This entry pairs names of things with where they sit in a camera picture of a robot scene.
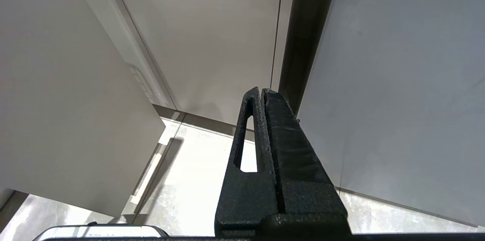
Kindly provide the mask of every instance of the metal device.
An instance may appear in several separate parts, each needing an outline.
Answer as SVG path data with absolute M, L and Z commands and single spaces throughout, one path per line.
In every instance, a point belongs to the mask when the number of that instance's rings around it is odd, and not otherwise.
M 105 224 L 71 226 L 79 229 L 72 228 L 78 232 L 70 238 L 45 236 L 56 241 L 485 240 L 482 233 L 353 235 L 342 201 L 283 96 L 270 89 L 264 89 L 260 96 L 258 88 L 253 88 L 242 100 L 215 214 L 215 237 L 168 236 L 156 227 L 144 228 L 143 235 L 142 227 L 146 226 L 132 228 L 137 232 L 123 230 L 125 234 L 120 235 L 123 227 L 136 226 L 106 228 Z M 258 171 L 242 172 L 244 135 L 250 116 L 254 121 Z

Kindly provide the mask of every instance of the white floor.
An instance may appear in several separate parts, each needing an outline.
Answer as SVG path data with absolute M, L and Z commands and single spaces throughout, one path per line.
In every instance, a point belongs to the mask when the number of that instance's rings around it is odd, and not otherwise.
M 131 197 L 125 215 L 113 218 L 82 208 L 30 195 L 0 234 L 0 241 L 30 241 L 42 231 L 57 225 L 98 223 L 135 223 L 155 225 L 177 236 L 213 236 L 213 220 L 232 137 L 163 119 L 166 129 L 159 143 L 170 138 L 181 142 L 161 181 L 149 196 L 139 215 L 130 215 L 140 199 Z M 256 170 L 255 148 L 246 141 L 241 169 Z M 349 212 L 353 233 L 409 232 L 485 232 L 484 227 L 469 227 L 387 203 L 341 191 Z

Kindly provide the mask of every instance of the floor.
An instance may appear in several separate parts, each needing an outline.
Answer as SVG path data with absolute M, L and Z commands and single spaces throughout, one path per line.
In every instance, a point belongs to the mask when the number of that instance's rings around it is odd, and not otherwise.
M 131 196 L 118 218 L 29 195 L 0 234 L 0 241 L 30 241 L 57 225 L 126 223 L 155 225 L 173 236 L 213 236 L 213 220 L 224 178 L 232 137 L 187 123 L 163 118 L 166 129 L 159 143 L 166 151 L 154 155 L 149 172 L 158 172 L 154 184 Z M 160 168 L 157 161 L 163 157 Z M 255 146 L 245 141 L 241 169 L 256 171 Z M 414 210 L 340 191 L 353 233 L 485 232 Z M 138 215 L 137 203 L 144 202 Z

